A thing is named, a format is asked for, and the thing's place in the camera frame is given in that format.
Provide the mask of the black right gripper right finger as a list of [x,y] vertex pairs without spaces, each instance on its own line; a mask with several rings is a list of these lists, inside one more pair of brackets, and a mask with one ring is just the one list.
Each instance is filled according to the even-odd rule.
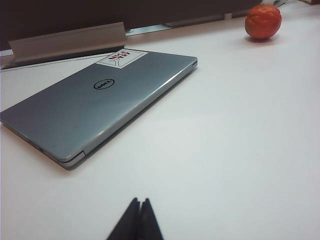
[[164,240],[151,202],[148,198],[142,203],[137,223],[137,240]]

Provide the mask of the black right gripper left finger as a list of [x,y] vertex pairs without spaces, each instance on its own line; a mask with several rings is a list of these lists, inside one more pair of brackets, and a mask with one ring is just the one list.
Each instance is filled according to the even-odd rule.
[[134,240],[139,212],[140,202],[135,197],[107,237],[107,240]]

